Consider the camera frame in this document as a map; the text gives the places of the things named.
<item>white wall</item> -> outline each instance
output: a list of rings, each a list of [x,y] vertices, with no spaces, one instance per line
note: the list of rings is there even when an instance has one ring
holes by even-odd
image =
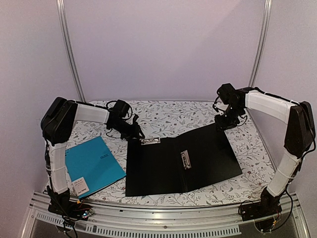
[[[268,35],[256,86],[313,107],[317,125],[317,2],[273,1]],[[276,162],[280,161],[286,126],[253,113]],[[317,154],[308,155],[292,183],[312,237],[317,237]]]
[[[40,120],[56,96],[77,98],[56,2],[1,1],[0,237],[18,236],[46,181]]]
[[[85,96],[213,100],[248,84],[264,0],[68,0]]]

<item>white label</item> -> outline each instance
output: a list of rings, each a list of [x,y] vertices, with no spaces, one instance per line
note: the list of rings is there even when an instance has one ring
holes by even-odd
[[[81,194],[89,191],[89,188],[86,184],[84,177],[81,177],[81,178],[75,180],[73,182],[73,186],[74,186],[74,189],[77,193],[77,196],[80,196]]]

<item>vertical metal post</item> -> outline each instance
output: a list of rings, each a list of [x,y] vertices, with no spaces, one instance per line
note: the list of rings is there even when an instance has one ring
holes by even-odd
[[[65,47],[66,47],[66,52],[67,52],[67,57],[68,57],[71,73],[73,75],[74,83],[76,86],[77,94],[78,94],[79,99],[82,102],[86,102],[86,99],[84,96],[84,91],[83,91],[83,88],[82,88],[80,80],[79,80],[73,50],[72,50],[71,43],[70,43],[70,37],[69,37],[69,32],[68,32],[67,20],[66,20],[66,12],[65,12],[65,7],[64,7],[64,0],[57,0],[56,2],[57,2],[57,10],[58,10],[58,15],[59,15],[60,27],[62,30],[64,43],[65,43]]]
[[[269,18],[271,15],[271,6],[272,6],[272,0],[265,0],[260,40],[259,40],[259,44],[258,44],[256,58],[255,58],[254,64],[253,64],[251,78],[249,81],[249,87],[254,87],[256,77],[258,74],[258,70],[259,70],[259,66],[260,66],[260,62],[261,62],[261,57],[262,57],[262,53],[263,53],[263,49],[264,49],[266,34],[267,34],[267,30],[268,30]]]

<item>metal frame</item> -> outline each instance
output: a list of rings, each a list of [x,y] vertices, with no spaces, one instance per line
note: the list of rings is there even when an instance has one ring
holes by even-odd
[[[293,216],[300,238],[309,238],[309,232],[296,194]],[[95,215],[87,222],[78,221],[76,230],[107,237],[139,238],[190,238],[190,237],[227,237],[240,234],[239,225],[254,222],[242,221],[238,214],[239,204],[199,207],[162,207],[139,206],[87,200]],[[56,226],[62,226],[59,215],[47,211],[50,198],[46,194],[35,192],[29,206],[27,222],[22,238],[28,238],[35,219]],[[287,195],[280,200],[283,214],[290,211],[290,199]]]
[[[73,49],[71,47],[68,26],[67,26],[67,20],[66,20],[66,12],[65,12],[65,7],[64,7],[64,0],[56,0],[56,3],[57,3],[58,15],[59,15],[60,27],[61,27],[61,31],[63,34],[64,43],[65,43],[66,52],[67,52],[67,57],[68,57],[68,61],[69,61],[69,66],[71,69],[71,73],[73,75],[77,94],[78,94],[80,101],[86,102],[84,91],[83,91],[83,88],[81,86],[81,82],[79,79],[79,75],[78,75],[78,71],[77,71],[77,67],[76,67],[76,63],[75,63]]]
[[[254,87],[256,77],[259,71],[260,61],[262,58],[262,53],[263,53],[267,30],[268,30],[269,18],[271,15],[271,6],[272,6],[272,0],[265,0],[260,40],[258,44],[256,58],[254,60],[254,64],[252,68],[251,78],[249,81],[249,87]]]

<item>sticker on blue folder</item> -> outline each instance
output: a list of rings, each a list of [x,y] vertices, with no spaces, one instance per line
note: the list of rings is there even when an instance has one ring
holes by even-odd
[[[65,162],[78,198],[126,176],[100,136],[66,150]]]

